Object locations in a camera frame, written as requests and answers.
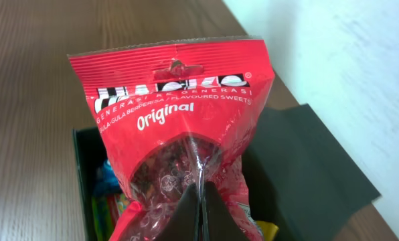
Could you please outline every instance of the wooden table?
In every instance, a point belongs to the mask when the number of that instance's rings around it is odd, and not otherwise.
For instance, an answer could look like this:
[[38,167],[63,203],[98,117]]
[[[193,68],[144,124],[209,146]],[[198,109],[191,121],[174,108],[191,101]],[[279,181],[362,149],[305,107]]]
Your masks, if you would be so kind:
[[[70,130],[94,126],[66,54],[244,35],[219,0],[0,0],[0,240],[83,240]],[[297,105],[276,80],[269,106]],[[395,240],[375,208],[336,240]]]

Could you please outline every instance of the white wall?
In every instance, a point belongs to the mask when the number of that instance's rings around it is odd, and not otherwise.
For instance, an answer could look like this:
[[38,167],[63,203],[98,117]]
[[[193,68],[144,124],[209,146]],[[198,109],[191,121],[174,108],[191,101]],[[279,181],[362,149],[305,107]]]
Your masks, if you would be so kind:
[[399,237],[399,0],[224,0],[381,192]]

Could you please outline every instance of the yellow object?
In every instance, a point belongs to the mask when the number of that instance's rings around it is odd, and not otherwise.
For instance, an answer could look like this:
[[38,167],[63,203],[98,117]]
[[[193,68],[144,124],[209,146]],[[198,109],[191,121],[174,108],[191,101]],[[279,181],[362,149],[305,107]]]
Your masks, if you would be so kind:
[[278,227],[273,223],[256,221],[264,233],[264,241],[273,241],[278,232]]

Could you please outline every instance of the red plastic bag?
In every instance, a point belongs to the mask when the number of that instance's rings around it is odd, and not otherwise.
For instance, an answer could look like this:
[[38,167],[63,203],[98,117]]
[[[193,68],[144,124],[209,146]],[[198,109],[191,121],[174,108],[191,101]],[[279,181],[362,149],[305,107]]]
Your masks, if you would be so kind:
[[248,217],[240,155],[274,73],[261,39],[173,42],[70,57],[130,206],[111,240],[152,240],[184,189],[213,181],[241,231]]

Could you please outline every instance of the open box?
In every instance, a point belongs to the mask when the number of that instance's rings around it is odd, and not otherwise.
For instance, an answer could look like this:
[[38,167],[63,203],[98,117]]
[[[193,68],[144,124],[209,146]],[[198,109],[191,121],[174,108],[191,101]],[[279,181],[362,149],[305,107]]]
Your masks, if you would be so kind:
[[[380,194],[308,105],[265,109],[242,156],[251,216],[276,224],[276,240],[331,240]],[[97,128],[73,130],[86,240],[97,240],[91,195],[106,159]]]

